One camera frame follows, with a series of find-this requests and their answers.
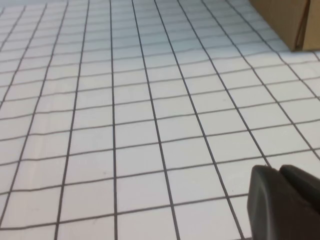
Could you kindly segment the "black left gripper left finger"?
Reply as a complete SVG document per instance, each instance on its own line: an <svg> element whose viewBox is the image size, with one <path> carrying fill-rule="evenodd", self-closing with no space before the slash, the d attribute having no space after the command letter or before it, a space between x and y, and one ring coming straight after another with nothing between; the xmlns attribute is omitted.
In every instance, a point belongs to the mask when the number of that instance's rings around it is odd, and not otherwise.
<svg viewBox="0 0 320 240"><path fill-rule="evenodd" d="M320 213L290 185L280 170L251 170L247 212L254 240L318 240Z"/></svg>

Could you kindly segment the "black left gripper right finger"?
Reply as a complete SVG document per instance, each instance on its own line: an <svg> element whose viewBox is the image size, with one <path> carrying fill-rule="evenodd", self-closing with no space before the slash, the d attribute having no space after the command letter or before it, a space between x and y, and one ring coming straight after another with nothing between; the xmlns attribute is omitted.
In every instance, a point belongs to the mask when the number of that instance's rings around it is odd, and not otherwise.
<svg viewBox="0 0 320 240"><path fill-rule="evenodd" d="M294 165L282 165L279 172L299 195L320 213L320 179Z"/></svg>

